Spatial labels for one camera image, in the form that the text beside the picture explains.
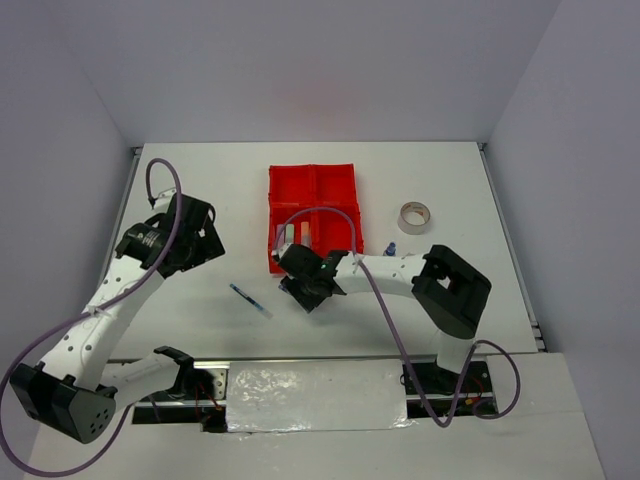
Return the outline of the orange cap highlighter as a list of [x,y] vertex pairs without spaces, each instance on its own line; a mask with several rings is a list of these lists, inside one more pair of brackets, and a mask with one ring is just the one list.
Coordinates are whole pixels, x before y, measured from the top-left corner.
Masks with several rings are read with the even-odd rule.
[[300,243],[303,246],[311,247],[311,231],[309,222],[302,222],[300,224]]

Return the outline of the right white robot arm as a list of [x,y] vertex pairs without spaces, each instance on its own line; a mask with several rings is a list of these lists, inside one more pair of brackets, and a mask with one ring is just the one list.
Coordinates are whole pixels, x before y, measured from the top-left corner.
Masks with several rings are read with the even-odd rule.
[[422,256],[404,257],[333,250],[321,257],[288,243],[274,250],[272,259],[285,272],[282,287],[306,312],[335,295],[379,293],[417,301],[439,331],[436,383],[457,391],[468,381],[465,362],[492,284],[452,249],[435,245]]

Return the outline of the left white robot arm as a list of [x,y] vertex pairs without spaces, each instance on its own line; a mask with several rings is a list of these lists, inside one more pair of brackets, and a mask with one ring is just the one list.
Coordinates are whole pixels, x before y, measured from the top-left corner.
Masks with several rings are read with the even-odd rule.
[[164,194],[152,217],[125,231],[109,270],[82,320],[34,366],[19,363],[9,383],[34,420],[82,443],[96,440],[124,407],[164,392],[183,399],[214,377],[169,346],[147,357],[105,369],[112,352],[144,303],[165,279],[220,257],[214,207]]

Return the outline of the large white tape roll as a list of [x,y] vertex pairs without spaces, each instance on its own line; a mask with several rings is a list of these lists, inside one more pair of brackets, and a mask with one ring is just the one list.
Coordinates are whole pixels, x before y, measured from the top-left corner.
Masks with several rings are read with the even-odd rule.
[[431,220],[429,208],[420,202],[407,202],[399,211],[398,228],[408,235],[421,235],[427,230]]

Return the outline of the green cap highlighter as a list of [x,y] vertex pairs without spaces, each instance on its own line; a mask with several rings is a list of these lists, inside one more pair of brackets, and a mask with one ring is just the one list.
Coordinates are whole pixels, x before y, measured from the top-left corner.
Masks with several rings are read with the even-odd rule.
[[295,242],[295,225],[292,223],[289,223],[285,227],[284,243],[292,244],[294,242]]

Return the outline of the clear blue-cap spray bottle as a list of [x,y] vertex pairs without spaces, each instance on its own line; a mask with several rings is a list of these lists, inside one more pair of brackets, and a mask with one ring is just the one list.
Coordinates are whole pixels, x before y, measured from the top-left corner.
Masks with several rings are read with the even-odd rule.
[[388,246],[385,248],[383,252],[384,256],[393,257],[396,255],[396,244],[394,242],[390,242]]

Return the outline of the purple cap highlighter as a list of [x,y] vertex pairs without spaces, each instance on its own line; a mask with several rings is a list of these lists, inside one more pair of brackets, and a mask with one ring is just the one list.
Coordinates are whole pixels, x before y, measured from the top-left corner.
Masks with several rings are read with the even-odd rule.
[[275,236],[274,236],[274,248],[275,249],[279,249],[284,242],[284,230],[285,230],[285,226],[283,224],[279,224],[276,227],[275,230]]

